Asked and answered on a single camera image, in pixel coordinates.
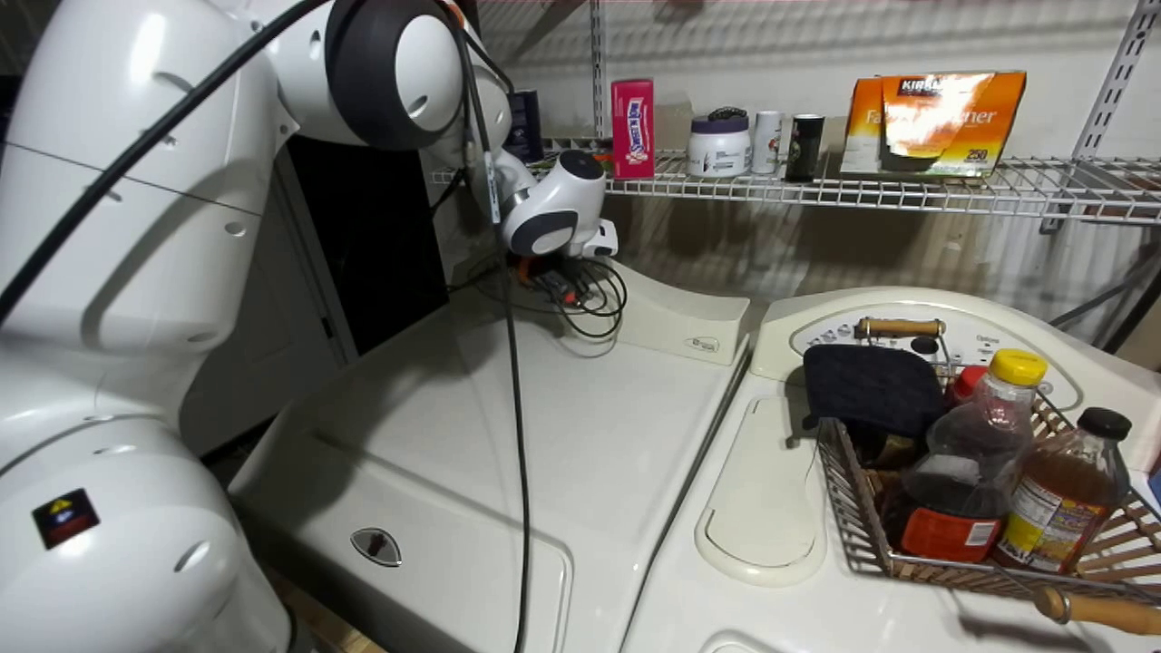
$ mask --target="yellow item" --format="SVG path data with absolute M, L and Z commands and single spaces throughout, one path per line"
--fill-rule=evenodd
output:
M 988 369 L 1004 385 L 1031 388 L 1031 385 L 1042 385 L 1042 377 L 1050 373 L 1050 363 L 1027 350 L 997 350 Z

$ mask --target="white wall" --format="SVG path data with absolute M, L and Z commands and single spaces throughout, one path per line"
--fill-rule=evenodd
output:
M 530 34 L 569 7 L 546 40 Z M 482 36 L 548 133 L 607 133 L 592 88 L 592 5 L 482 0 Z M 929 69 L 1027 69 L 1009 155 L 1071 155 L 1137 0 L 604 0 L 604 81 L 653 78 L 664 110 L 818 110 L 841 127 L 853 81 Z M 1161 151 L 1161 36 L 1141 57 L 1103 155 Z M 1125 280 L 1143 230 L 958 213 L 853 213 L 610 199 L 626 261 L 680 286 L 789 299 L 855 284 L 956 286 L 1059 317 Z M 1101 336 L 1118 305 L 1075 333 Z

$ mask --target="bottle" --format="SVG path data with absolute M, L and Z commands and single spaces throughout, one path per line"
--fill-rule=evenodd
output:
M 1020 457 L 1031 450 L 1031 403 L 1050 363 L 997 350 L 980 388 L 924 436 L 929 454 L 901 474 L 882 524 L 907 554 L 980 564 L 992 554 Z
M 1003 564 L 1050 573 L 1078 567 L 1096 529 L 1129 502 L 1118 450 L 1129 427 L 1125 413 L 1090 405 L 1078 427 L 1027 450 L 997 546 Z

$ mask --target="red cap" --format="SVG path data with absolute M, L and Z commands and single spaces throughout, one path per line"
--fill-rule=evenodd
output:
M 950 385 L 950 398 L 962 403 L 962 398 L 978 396 L 984 373 L 988 373 L 988 368 L 965 368 L 965 369 L 958 369 L 958 377 L 956 377 L 956 385 Z

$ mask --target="metal basket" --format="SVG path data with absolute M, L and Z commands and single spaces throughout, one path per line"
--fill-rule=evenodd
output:
M 1036 405 L 1036 436 L 1056 438 L 1071 422 L 1045 398 Z M 1092 599 L 1125 599 L 1161 606 L 1161 524 L 1156 511 L 1132 494 L 1092 536 L 1075 573 L 1016 570 L 997 564 L 950 564 L 893 553 L 880 509 L 871 472 L 859 468 L 841 422 L 820 422 L 818 444 L 828 472 L 828 494 L 853 573 L 893 578 L 912 584 L 944 584 L 962 592 L 1031 599 L 1039 592 L 1071 592 Z

